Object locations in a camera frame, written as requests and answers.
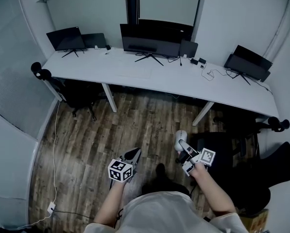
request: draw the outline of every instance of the black shoe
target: black shoe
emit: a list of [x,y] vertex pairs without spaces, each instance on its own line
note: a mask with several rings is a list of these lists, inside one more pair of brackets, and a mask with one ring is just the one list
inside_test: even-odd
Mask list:
[[166,177],[165,166],[162,163],[159,163],[155,168],[156,176],[159,178]]

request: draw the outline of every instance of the person's right hand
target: person's right hand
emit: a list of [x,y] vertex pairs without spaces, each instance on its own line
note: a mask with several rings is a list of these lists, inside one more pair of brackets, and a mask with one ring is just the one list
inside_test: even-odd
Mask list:
[[202,162],[197,162],[196,164],[194,164],[194,169],[189,172],[189,175],[197,180],[205,172],[207,172],[207,170],[204,164]]

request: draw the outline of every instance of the white power outlet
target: white power outlet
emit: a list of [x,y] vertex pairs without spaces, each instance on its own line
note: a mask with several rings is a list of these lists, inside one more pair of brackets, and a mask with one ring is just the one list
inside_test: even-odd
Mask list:
[[54,204],[53,202],[50,202],[49,206],[48,206],[48,212],[52,215],[52,213],[54,212],[56,208],[56,204]]

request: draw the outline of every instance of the white desk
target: white desk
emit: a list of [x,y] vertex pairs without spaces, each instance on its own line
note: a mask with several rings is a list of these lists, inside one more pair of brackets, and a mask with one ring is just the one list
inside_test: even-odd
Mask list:
[[[135,56],[135,53],[124,52],[123,49],[88,49],[84,54],[77,52],[79,58],[74,53],[62,58],[64,54],[56,51],[43,69],[48,69],[57,78],[102,83],[114,112],[117,112],[117,107],[108,84],[174,93],[208,101],[194,120],[193,126],[197,125],[215,102],[268,117],[278,117],[273,95],[265,88],[250,80],[251,85],[248,85],[242,77],[231,79],[229,76],[222,76],[217,71],[213,71],[215,78],[208,81],[201,75],[202,69],[191,64],[188,59],[182,58],[183,65],[180,66],[179,60],[168,63],[166,58],[158,58],[164,65],[162,66],[153,58],[135,62],[141,57]],[[225,74],[223,67],[207,63],[203,75],[211,79],[206,73],[212,69]]]

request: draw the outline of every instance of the monitor stand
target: monitor stand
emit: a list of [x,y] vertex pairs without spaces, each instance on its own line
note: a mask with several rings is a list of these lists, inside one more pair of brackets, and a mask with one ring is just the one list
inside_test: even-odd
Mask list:
[[65,56],[69,55],[72,52],[74,52],[76,54],[76,56],[79,58],[79,56],[77,55],[77,50],[76,49],[72,49],[69,53],[66,53],[62,58],[64,58]]
[[146,59],[146,58],[149,58],[149,57],[154,58],[157,62],[159,62],[161,65],[163,65],[160,61],[158,61],[158,60],[153,56],[152,53],[149,53],[148,55],[146,55],[145,57],[143,57],[143,58],[141,58],[141,59],[139,59],[139,60],[135,60],[135,62],[140,61],[140,60],[143,60],[143,59]]
[[233,77],[232,79],[236,78],[237,76],[241,76],[249,85],[251,85],[247,79],[244,77],[244,75],[242,73],[238,73],[235,77]]

